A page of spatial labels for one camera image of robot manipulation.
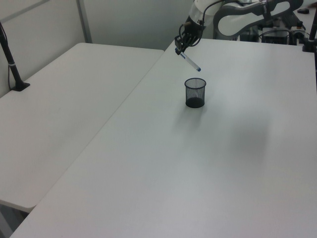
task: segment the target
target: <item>black cable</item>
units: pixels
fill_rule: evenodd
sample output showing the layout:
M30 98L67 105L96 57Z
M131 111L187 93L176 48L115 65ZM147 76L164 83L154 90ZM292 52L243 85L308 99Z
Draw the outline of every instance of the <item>black cable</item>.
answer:
M179 37L181 38L182 43L183 43L186 47L194 47L194 46L196 46L196 45L200 42L200 40L202 39L202 36L203 36L203 31L204 31L204 22L205 22L205 14L206 14L206 11L207 11L210 7L212 7L213 5L216 5L216 4L221 3L221 2L224 2L224 1L226 1L226 0L215 1L214 3L210 4L209 6L207 6L206 9L204 10L203 20L202 20L202 33L201 33L201 35L200 35L200 37L199 37L197 43L195 43L195 44L187 44L187 43L184 41L184 38L182 37L182 34L180 33L180 30L182 29L183 24L179 27L179 30L178 30Z
M291 34L291 31L289 31L289 30L273 30L273 31L264 32L264 33L260 34L259 37L261 38L261 36L264 36L264 35L266 35L266 34L274 33L274 32L280 32L280 31L286 31L286 32L288 32L289 34Z
M8 43L8 37L6 36L5 30L0 22L0 29L4 34L5 40ZM8 86L9 86L9 90L11 91L11 86L10 86L10 66L8 65Z
M6 42L8 42L8 37L6 36L5 30L4 30L4 28L3 28L2 24L1 24L1 22L0 22L0 28L1 28L1 31L3 32L4 36L5 36Z
M9 65L8 65L8 85L9 85L9 89L11 91L12 89L11 89L11 86L10 86L10 66Z

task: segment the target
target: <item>black mesh cup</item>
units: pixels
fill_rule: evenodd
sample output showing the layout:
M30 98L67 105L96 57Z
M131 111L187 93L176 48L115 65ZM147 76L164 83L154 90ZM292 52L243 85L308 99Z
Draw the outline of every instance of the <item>black mesh cup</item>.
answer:
M190 108L201 108L205 104L206 81L201 78L190 78L185 81L186 105Z

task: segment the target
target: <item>floor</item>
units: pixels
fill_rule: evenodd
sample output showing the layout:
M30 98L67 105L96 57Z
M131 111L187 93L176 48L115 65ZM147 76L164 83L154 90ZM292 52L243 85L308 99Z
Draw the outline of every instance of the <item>floor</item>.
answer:
M9 238L27 215L25 212L0 205L0 238Z

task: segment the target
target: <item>cable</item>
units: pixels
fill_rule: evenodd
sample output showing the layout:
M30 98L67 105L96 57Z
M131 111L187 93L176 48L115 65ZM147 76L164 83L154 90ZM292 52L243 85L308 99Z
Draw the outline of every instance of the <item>cable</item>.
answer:
M6 36L5 30L4 30L4 28L3 28L2 24L1 24L1 22L0 22L0 29L1 29L1 31L2 31L3 34L4 34L4 37L5 37L6 42L8 43L8 37ZM8 65L8 86L9 86L9 89L10 89L10 91L11 91L11 86L10 86L10 66L9 66L9 65Z
M273 30L273 31L264 32L264 33L260 34L259 37L261 38L261 36L264 36L264 35L266 35L266 34L274 33L274 32L280 32L280 31L286 31L286 32L288 32L289 34L291 34L291 31L289 31L289 30Z
M196 45L200 42L200 40L202 39L202 37L203 37L204 23L205 23L205 14L206 14L206 11L208 10L208 8L212 7L212 6L215 5L215 4L224 2L224 1L226 1L226 0L216 1L216 2L210 4L209 6L206 7L206 9L205 9L205 11L204 11L204 13L203 13L202 33L201 33L201 35L200 35L200 38L199 38L198 42L197 42L196 44L192 45L192 47L196 46ZM229 0L229 1L227 1L225 4L232 3L232 2L235 2L235 3L237 3L237 4L241 5L241 6L248 5L247 3L243 3L243 2L240 2L240 1L238 1L238 0Z
M3 28L2 24L1 24L1 22L0 22L0 28L1 28L1 31L3 32L3 34L4 34L4 37L5 37L6 42L8 43L8 37L6 36L5 30L4 30L4 28Z
M10 86L10 66L9 65L8 65L8 85L9 85L9 89L11 91L12 89L11 89L11 86Z
M216 5L216 4L218 4L218 3L224 2L224 1L226 1L226 0L215 1L214 3L210 4L209 6L207 6L206 9L204 10L203 20L202 20L202 33L201 33L201 35L200 35L200 37L199 37L197 43L195 43L195 44L187 44L187 43L184 41L184 38L182 37L182 34L180 33L183 24L179 27L179 30L178 30L179 37L181 38L182 43L183 43L186 47L194 47L194 46L196 46L196 45L200 42L200 40L202 39L203 31L204 31L205 14L206 14L206 11L208 10L208 8L210 8L210 7L212 7L213 5Z

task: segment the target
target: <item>black stand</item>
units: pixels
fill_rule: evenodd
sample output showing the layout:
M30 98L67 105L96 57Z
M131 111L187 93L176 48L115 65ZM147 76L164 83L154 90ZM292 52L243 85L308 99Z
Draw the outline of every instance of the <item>black stand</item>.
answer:
M9 67L11 69L11 72L13 74L13 77L15 79L15 87L12 88L14 91L21 92L28 86L30 86L29 83L25 83L21 80L20 74L18 72L18 69L16 68L15 62L13 60L11 51L9 49L9 45L6 39L6 36L2 30L2 25L0 23L0 43L3 49L3 52L5 54L6 60L8 61Z
M316 31L317 31L317 10L315 12L313 25L312 25L312 29L311 29L311 33L309 35L309 38L304 39L304 46L303 46L304 52L311 52L311 53L316 52L316 40L315 40Z

